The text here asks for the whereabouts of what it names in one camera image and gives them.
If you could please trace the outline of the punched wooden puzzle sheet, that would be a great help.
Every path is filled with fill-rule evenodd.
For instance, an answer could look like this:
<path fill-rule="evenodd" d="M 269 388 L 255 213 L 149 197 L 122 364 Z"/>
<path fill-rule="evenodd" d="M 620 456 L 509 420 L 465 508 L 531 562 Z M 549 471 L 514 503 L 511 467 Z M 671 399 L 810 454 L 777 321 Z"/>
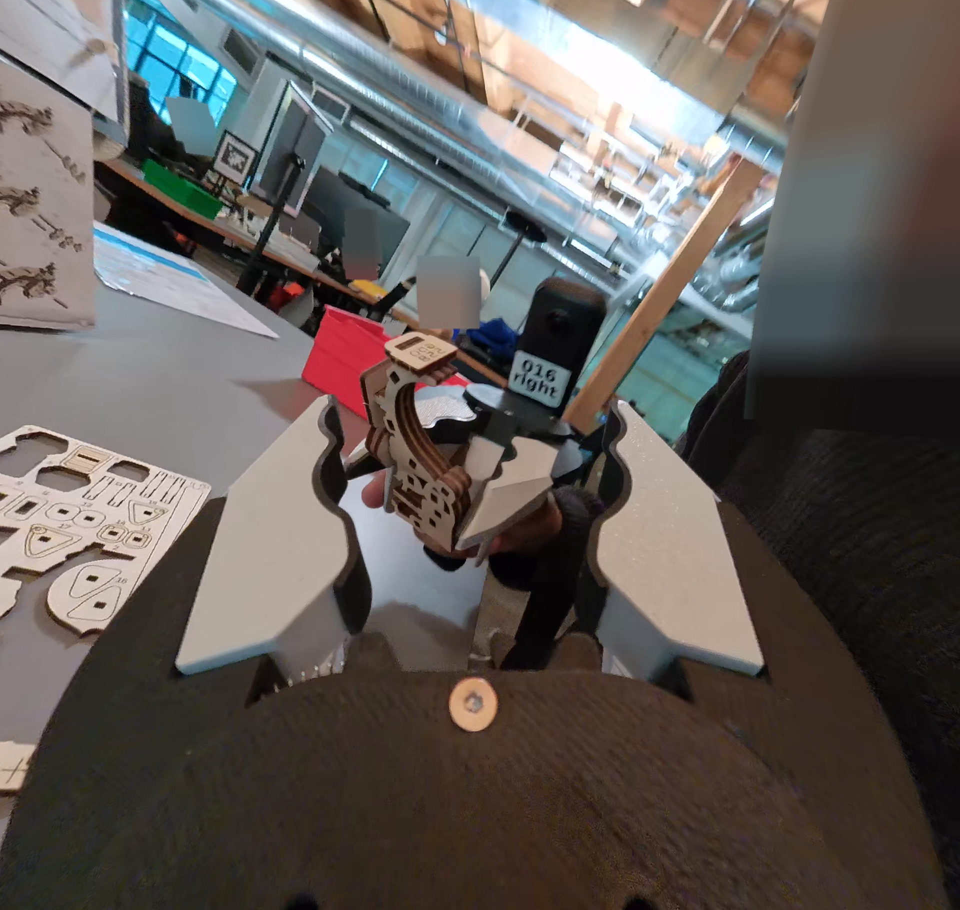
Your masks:
<path fill-rule="evenodd" d="M 211 496 L 210 484 L 37 424 L 2 435 L 2 637 L 28 587 L 78 640 L 102 635 Z"/>

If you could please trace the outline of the silver ventilation ducts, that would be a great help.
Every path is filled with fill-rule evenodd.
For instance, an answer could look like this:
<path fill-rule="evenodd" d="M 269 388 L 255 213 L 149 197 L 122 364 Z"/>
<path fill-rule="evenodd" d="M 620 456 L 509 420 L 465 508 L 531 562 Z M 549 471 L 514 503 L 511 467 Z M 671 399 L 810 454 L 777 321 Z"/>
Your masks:
<path fill-rule="evenodd" d="M 540 0 L 183 1 L 606 266 L 672 250 L 733 155 L 783 164 L 738 72 L 656 19 L 649 68 Z"/>

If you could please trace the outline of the wooden pillar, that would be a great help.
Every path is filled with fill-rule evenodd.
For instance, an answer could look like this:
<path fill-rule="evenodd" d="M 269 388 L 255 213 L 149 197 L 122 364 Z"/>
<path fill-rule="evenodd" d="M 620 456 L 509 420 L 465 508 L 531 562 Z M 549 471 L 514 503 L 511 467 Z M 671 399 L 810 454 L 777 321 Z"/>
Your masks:
<path fill-rule="evenodd" d="M 619 385 L 723 232 L 754 196 L 763 174 L 760 165 L 744 157 L 738 158 L 649 292 L 637 305 L 579 393 L 571 399 L 563 414 L 568 424 L 582 433 L 594 429 L 597 415 L 612 401 Z"/>

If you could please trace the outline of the grey desk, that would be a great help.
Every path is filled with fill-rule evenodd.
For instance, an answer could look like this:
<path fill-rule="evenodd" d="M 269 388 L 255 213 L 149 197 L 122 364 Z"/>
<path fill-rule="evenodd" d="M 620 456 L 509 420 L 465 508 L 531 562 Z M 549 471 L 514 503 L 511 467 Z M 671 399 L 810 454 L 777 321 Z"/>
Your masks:
<path fill-rule="evenodd" d="M 2 329 L 2 434 L 35 425 L 206 482 L 222 496 L 318 391 L 301 375 L 312 340 L 227 287 L 219 292 L 275 334 L 266 338 L 103 285 L 96 326 Z M 393 514 L 342 498 L 366 561 L 382 632 L 407 671 L 466 670 L 484 567 L 435 566 Z"/>

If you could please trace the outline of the large display on stand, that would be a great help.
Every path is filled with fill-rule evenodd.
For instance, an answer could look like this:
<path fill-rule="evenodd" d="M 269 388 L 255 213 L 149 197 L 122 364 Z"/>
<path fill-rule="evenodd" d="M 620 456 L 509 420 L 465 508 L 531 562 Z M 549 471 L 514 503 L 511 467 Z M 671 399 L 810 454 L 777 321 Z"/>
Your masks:
<path fill-rule="evenodd" d="M 333 126 L 328 117 L 293 81 L 286 83 L 266 142 L 249 184 L 249 192 L 271 207 L 299 215 L 320 168 L 320 153 Z"/>

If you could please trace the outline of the black round disc on pole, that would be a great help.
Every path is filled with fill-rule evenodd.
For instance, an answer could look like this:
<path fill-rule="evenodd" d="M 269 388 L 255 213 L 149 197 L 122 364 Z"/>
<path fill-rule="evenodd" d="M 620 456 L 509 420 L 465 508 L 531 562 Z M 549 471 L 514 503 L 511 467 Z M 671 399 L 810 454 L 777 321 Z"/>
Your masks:
<path fill-rule="evenodd" d="M 547 242 L 545 230 L 533 219 L 516 208 L 509 208 L 506 211 L 503 223 L 504 227 L 512 232 L 513 240 L 501 260 L 494 277 L 491 279 L 491 285 L 498 282 L 515 253 L 525 241 L 532 242 L 533 245 L 537 247 Z"/>

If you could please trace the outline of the wooden puzzle model assembly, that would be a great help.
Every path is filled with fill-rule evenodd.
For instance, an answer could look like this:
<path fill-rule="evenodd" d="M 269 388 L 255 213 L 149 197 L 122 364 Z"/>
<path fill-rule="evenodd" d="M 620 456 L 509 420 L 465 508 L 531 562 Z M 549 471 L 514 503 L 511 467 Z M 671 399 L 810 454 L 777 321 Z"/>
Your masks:
<path fill-rule="evenodd" d="M 450 553 L 470 507 L 470 474 L 428 436 L 416 409 L 419 384 L 454 375 L 455 347 L 419 332 L 385 343 L 386 358 L 363 371 L 366 452 L 389 471 L 385 508 L 398 513 L 438 553 Z"/>

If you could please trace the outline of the person's right hand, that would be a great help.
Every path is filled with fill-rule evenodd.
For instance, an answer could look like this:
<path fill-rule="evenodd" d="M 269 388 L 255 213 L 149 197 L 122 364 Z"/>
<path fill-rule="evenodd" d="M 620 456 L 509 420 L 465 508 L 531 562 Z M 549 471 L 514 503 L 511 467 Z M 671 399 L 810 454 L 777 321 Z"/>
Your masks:
<path fill-rule="evenodd" d="M 379 470 L 370 476 L 361 491 L 361 499 L 366 508 L 381 509 L 385 498 L 386 470 Z M 563 515 L 557 503 L 554 491 L 548 491 L 543 503 L 533 512 L 499 532 L 490 542 L 486 551 L 468 548 L 463 551 L 438 551 L 440 556 L 451 559 L 467 559 L 480 554 L 481 557 L 496 556 L 504 553 L 533 555 L 555 539 L 563 527 Z"/>

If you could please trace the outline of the black framed marker sign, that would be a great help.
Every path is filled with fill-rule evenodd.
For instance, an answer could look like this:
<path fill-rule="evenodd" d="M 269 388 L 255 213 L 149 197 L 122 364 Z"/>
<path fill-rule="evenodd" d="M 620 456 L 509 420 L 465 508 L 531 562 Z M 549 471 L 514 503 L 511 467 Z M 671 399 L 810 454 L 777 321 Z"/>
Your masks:
<path fill-rule="evenodd" d="M 256 171 L 260 152 L 229 129 L 224 129 L 214 151 L 210 170 L 218 177 L 245 186 Z"/>

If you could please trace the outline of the wooden workbench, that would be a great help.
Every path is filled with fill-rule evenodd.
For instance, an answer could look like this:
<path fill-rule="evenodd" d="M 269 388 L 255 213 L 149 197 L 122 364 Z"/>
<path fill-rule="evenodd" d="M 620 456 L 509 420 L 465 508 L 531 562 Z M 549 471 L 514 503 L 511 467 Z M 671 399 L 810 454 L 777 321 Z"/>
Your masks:
<path fill-rule="evenodd" d="M 191 212 L 169 196 L 148 184 L 142 172 L 121 158 L 97 161 L 94 174 L 102 193 L 110 199 L 106 223 L 114 229 L 141 239 L 164 251 L 195 259 L 204 249 L 222 257 L 233 256 L 246 265 L 258 237 L 251 235 L 235 220 L 208 220 Z M 259 286 L 264 289 L 256 298 L 266 304 L 270 292 L 287 278 L 307 281 L 310 288 L 320 288 L 326 304 L 370 317 L 371 308 L 353 292 L 348 281 L 334 274 L 333 267 L 310 253 L 293 237 L 274 231 L 260 260 Z M 397 304 L 390 315 L 405 326 L 418 328 L 410 313 Z"/>

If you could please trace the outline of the black computer monitor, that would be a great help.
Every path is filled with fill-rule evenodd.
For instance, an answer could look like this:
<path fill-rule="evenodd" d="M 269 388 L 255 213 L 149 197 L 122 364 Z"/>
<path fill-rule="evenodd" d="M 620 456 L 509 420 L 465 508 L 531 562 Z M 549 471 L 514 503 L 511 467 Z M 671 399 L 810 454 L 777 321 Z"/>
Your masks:
<path fill-rule="evenodd" d="M 326 167 L 318 168 L 301 209 L 347 267 L 365 266 L 375 275 L 387 268 L 411 226 L 385 197 Z"/>

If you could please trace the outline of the black stand pole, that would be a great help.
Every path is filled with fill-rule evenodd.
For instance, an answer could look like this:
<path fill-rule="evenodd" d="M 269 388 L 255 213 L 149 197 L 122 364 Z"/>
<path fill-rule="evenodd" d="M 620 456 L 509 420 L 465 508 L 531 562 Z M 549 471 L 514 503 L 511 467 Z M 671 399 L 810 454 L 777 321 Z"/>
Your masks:
<path fill-rule="evenodd" d="M 294 190 L 294 187 L 304 172 L 306 163 L 294 150 L 291 150 L 285 157 L 285 171 L 282 181 L 275 196 L 274 203 L 270 208 L 269 217 L 261 230 L 257 242 L 250 252 L 246 265 L 241 272 L 237 289 L 245 296 L 253 297 L 258 289 L 258 281 L 261 278 L 260 260 L 264 256 L 271 237 L 277 228 L 281 215 L 288 203 L 288 200 Z"/>

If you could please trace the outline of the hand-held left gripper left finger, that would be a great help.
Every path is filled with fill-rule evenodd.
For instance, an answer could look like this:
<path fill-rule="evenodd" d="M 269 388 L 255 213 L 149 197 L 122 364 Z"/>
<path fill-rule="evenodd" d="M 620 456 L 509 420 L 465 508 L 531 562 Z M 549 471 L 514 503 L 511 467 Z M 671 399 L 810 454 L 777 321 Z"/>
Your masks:
<path fill-rule="evenodd" d="M 373 603 L 335 400 L 319 397 L 229 488 L 175 657 L 192 676 L 269 657 L 283 678 L 342 668 Z"/>

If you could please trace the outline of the grey printed booklet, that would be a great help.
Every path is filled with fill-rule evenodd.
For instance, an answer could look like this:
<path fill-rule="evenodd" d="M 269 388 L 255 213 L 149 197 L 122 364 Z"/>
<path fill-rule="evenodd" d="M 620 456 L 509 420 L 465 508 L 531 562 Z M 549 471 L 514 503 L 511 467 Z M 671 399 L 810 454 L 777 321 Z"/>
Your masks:
<path fill-rule="evenodd" d="M 90 112 L 3 57 L 3 326 L 94 327 L 93 191 Z"/>

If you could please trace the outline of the person's right forearm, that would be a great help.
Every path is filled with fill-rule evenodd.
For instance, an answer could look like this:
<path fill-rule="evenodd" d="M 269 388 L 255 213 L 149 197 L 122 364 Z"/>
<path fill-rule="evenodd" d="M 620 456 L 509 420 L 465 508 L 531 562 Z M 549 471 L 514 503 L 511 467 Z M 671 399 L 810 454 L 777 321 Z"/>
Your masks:
<path fill-rule="evenodd" d="M 594 522 L 606 510 L 603 501 L 591 491 L 566 484 L 552 491 L 558 511 L 558 532 L 555 543 L 565 552 L 581 558 L 589 543 Z"/>

